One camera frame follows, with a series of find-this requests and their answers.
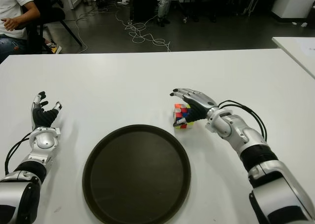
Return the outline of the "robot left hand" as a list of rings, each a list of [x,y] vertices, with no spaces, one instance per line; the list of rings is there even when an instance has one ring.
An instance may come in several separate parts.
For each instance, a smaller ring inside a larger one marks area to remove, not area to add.
[[[46,98],[44,91],[39,92],[31,105],[31,128],[35,130],[40,127],[50,128],[56,119],[59,111],[62,109],[62,104],[57,101],[56,105],[48,111],[44,110],[44,106],[48,101],[43,101]]]

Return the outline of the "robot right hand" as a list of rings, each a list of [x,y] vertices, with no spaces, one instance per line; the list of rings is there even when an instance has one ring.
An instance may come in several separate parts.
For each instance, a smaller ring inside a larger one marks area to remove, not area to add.
[[[190,112],[186,116],[174,122],[173,127],[206,119],[208,112],[212,108],[218,108],[218,105],[213,99],[200,91],[176,88],[170,93],[170,96],[177,96],[191,108]]]

